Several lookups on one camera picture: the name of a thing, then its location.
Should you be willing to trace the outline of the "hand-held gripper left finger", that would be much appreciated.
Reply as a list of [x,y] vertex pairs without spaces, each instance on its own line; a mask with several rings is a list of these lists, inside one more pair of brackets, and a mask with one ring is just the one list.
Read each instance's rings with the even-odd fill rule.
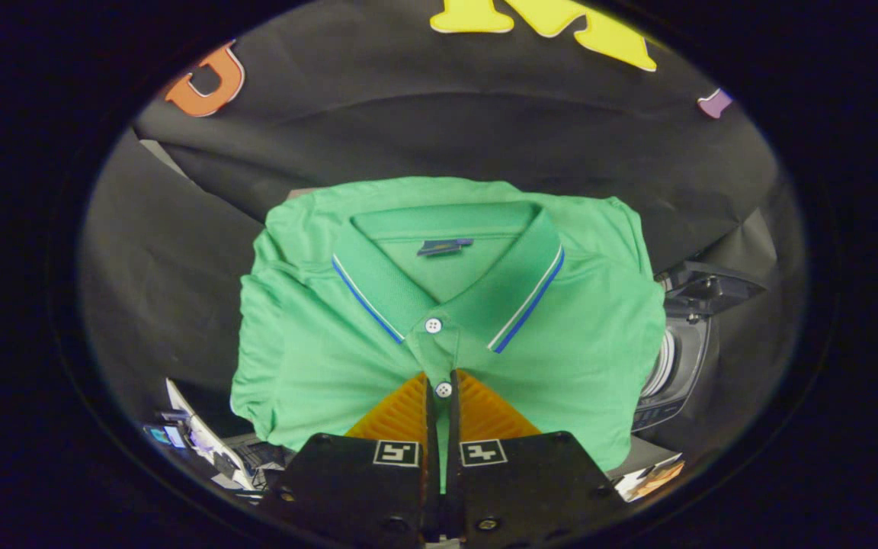
[[425,546],[440,491],[434,415],[432,386],[419,373],[345,434],[314,434],[259,510],[334,547]]

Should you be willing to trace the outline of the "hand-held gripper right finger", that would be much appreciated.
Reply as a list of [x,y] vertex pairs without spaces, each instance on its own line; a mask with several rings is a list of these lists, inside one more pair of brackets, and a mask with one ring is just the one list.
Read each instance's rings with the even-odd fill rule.
[[565,545],[627,504],[576,437],[540,433],[465,371],[450,376],[448,529],[462,545]]

